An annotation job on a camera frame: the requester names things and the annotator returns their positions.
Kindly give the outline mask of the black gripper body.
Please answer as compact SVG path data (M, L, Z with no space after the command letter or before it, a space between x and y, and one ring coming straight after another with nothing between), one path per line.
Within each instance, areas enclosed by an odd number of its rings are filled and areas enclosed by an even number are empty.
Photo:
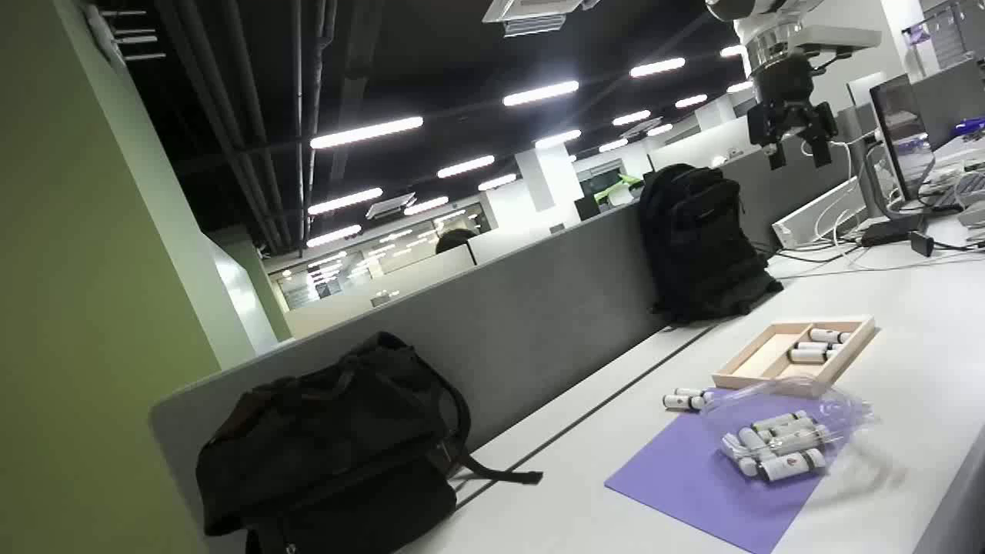
M830 163L837 133L828 102L813 105L813 66L803 52L774 58L756 72L758 105L748 111L748 138L770 151L770 166L785 166L785 136L796 133L817 166Z

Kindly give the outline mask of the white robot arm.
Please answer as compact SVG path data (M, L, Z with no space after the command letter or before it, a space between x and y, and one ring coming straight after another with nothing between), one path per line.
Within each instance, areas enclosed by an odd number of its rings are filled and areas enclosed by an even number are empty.
M785 163L785 138L797 136L817 166L830 163L837 119L828 102L813 102L813 80L835 62L874 49L870 27L817 27L806 17L825 0L706 0L712 18L730 24L743 46L745 76L758 92L748 111L748 142Z

